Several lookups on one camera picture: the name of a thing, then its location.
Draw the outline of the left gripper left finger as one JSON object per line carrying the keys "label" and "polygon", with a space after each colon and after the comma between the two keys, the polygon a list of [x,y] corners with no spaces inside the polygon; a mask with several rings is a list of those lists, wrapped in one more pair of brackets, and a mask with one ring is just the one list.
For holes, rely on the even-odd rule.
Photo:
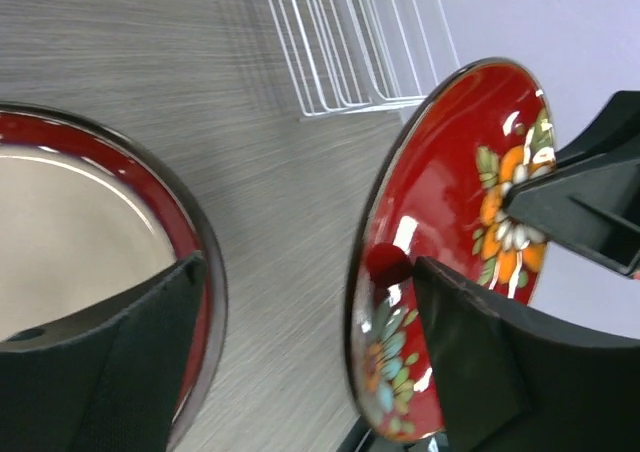
{"label": "left gripper left finger", "polygon": [[2,450],[166,450],[205,278],[194,253],[2,341]]}

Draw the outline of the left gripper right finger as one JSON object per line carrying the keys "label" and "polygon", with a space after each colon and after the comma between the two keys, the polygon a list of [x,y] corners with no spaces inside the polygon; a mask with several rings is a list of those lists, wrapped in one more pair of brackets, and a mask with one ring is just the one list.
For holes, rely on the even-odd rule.
{"label": "left gripper right finger", "polygon": [[432,258],[413,284],[454,451],[636,451],[639,342],[508,299]]}

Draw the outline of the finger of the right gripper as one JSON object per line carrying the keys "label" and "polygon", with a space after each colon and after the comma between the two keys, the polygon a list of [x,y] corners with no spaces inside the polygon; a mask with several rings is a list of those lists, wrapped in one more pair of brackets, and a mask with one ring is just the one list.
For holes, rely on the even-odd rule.
{"label": "finger of the right gripper", "polygon": [[620,275],[639,277],[639,93],[618,91],[556,154],[513,186],[507,214]]}

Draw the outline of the dark patterned plate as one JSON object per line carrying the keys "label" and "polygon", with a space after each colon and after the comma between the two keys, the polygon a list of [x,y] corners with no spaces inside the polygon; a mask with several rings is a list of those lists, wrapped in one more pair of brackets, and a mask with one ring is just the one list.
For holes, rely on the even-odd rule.
{"label": "dark patterned plate", "polygon": [[529,303],[546,242],[502,205],[512,186],[548,173],[554,153],[542,88],[494,57],[440,83],[394,140],[356,229],[343,306],[349,389],[376,435],[415,443],[444,428],[413,284],[390,284],[382,268],[398,254],[432,257]]}

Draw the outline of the red rimmed grey plate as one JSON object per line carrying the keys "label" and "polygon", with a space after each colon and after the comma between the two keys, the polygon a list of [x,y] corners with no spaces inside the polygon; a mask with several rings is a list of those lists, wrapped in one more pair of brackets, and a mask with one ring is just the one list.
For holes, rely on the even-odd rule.
{"label": "red rimmed grey plate", "polygon": [[213,228],[162,161],[115,130],[1,106],[1,337],[110,298],[193,252],[208,278],[174,416],[190,423],[221,357],[227,277]]}

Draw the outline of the brown rimmed cream plate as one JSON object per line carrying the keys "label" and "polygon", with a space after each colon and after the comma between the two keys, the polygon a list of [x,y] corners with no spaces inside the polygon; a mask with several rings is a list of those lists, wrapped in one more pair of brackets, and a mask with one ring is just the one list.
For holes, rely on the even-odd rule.
{"label": "brown rimmed cream plate", "polygon": [[174,450],[227,311],[213,228],[168,166],[88,118],[2,104],[3,450]]}

